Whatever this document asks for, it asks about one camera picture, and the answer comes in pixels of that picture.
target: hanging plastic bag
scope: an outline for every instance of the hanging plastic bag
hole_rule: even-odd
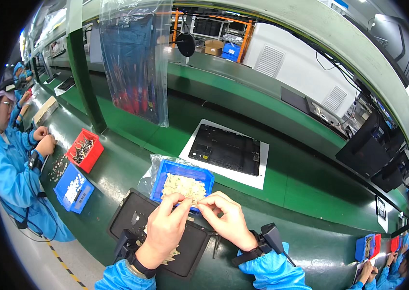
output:
[[[164,156],[161,154],[151,154],[150,159],[151,159],[151,167],[146,171],[143,177],[140,178],[139,184],[137,186],[140,192],[144,194],[148,194],[148,195],[150,195],[151,191],[153,190],[154,182],[156,181],[156,174],[158,173],[158,170],[160,169],[160,164],[162,160],[169,160],[169,161],[172,161],[178,164],[198,167],[181,158]]]
[[[168,127],[167,47],[173,0],[102,0],[100,40],[116,107]]]

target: blue uniform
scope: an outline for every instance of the blue uniform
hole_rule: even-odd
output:
[[[400,254],[399,257],[396,259],[396,262],[392,264],[390,268],[384,267],[382,273],[378,280],[372,280],[372,282],[367,282],[365,286],[365,290],[388,290],[388,289],[395,289],[399,286],[403,281],[404,277],[400,277],[398,273],[398,268],[401,262],[403,261],[403,256]],[[363,287],[362,282],[357,282],[354,284],[350,289],[358,290]]]
[[[60,242],[74,240],[48,199],[37,200],[40,171],[30,169],[27,163],[28,152],[37,143],[34,131],[22,133],[8,127],[4,133],[10,142],[7,144],[0,135],[0,200],[4,209],[22,222],[29,208],[28,227],[34,232],[43,232],[49,239],[55,236]]]
[[[289,244],[283,243],[288,252]],[[311,290],[304,284],[304,271],[301,267],[293,267],[284,254],[277,255],[272,251],[262,257],[239,265],[245,274],[254,275],[256,289],[302,289]],[[120,260],[108,266],[103,279],[95,283],[96,290],[154,290],[155,278],[142,279],[133,274],[126,266],[126,260]]]
[[[17,77],[17,76],[16,76],[16,72],[17,72],[17,70],[18,70],[19,68],[22,68],[22,72],[21,72],[21,74]],[[18,82],[19,80],[22,80],[22,79],[25,80],[27,77],[30,77],[30,76],[32,76],[32,71],[31,71],[31,70],[26,70],[26,68],[22,65],[22,63],[18,62],[18,63],[16,64],[16,66],[14,67],[14,70],[13,70],[14,83],[17,84],[17,82]]]

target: blue plastic bin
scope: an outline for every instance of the blue plastic bin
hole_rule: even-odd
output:
[[[71,181],[75,180],[76,177],[83,177],[85,178],[85,181],[80,187],[79,196],[76,198],[76,200],[74,200],[73,203],[71,203],[65,195],[68,190],[69,184],[71,183]],[[95,187],[93,186],[93,184],[89,182],[82,173],[80,173],[80,171],[75,167],[74,164],[70,163],[61,176],[61,179],[58,181],[57,186],[53,188],[53,191],[57,195],[58,201],[68,212],[81,213],[94,189]]]
[[[365,241],[367,240],[368,237],[372,237],[371,248],[368,256],[371,257],[374,253],[375,234],[371,233],[370,235],[367,235],[363,238],[356,240],[356,253],[354,254],[354,258],[358,262],[362,262],[365,260]]]
[[[229,60],[235,61],[235,62],[238,60],[238,55],[232,55],[232,54],[229,54],[229,53],[226,53],[226,52],[223,52],[221,56],[223,58],[225,58],[225,59],[229,59]]]
[[[222,49],[222,53],[228,53],[230,55],[234,55],[236,57],[238,57],[238,55],[240,54],[240,47],[234,43],[226,43],[224,44],[224,48]]]
[[[212,175],[209,170],[178,164],[168,160],[162,160],[160,168],[158,170],[158,174],[156,175],[156,181],[154,182],[153,190],[151,191],[150,199],[161,202],[164,183],[166,182],[168,173],[190,177],[195,179],[196,181],[201,181],[202,183],[204,183],[204,189],[206,190],[205,196],[208,196],[212,193],[214,175]],[[198,211],[196,207],[191,207],[190,210]]]

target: hand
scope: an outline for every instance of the hand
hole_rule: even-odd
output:
[[[19,105],[22,107],[22,105],[27,102],[27,100],[32,96],[32,94],[27,90],[23,95],[22,98],[19,100]]]
[[[399,250],[399,252],[400,252],[401,254],[404,254],[404,253],[407,251],[408,248],[409,248],[409,244],[405,244],[405,245],[403,245],[403,246],[401,247],[401,250]]]
[[[172,211],[179,201],[182,203]],[[180,242],[190,211],[192,198],[182,194],[167,195],[148,217],[148,235],[135,253],[137,260],[147,269],[156,269]]]
[[[369,275],[369,278],[367,279],[367,282],[370,283],[375,279],[375,276],[377,276],[377,273],[379,272],[379,270],[377,269],[377,267],[373,267],[372,268],[372,272]]]
[[[45,135],[35,149],[45,158],[47,155],[53,154],[56,143],[53,136]]]
[[[242,206],[227,195],[220,191],[210,194],[198,202],[198,209],[219,235],[240,250],[249,252],[258,247],[254,235],[246,227]],[[221,218],[218,217],[220,212],[224,213]]]
[[[363,284],[365,284],[368,281],[373,269],[374,267],[369,260],[365,262],[364,266],[362,267],[361,273],[359,274],[358,281],[361,281]]]
[[[390,253],[390,254],[388,255],[388,258],[387,258],[387,265],[391,265],[392,262],[393,262],[393,260],[396,261],[396,257],[397,257],[397,256],[398,256],[398,253]]]
[[[44,126],[40,126],[37,128],[37,130],[34,131],[34,140],[40,141],[46,135],[48,135],[48,128]]]

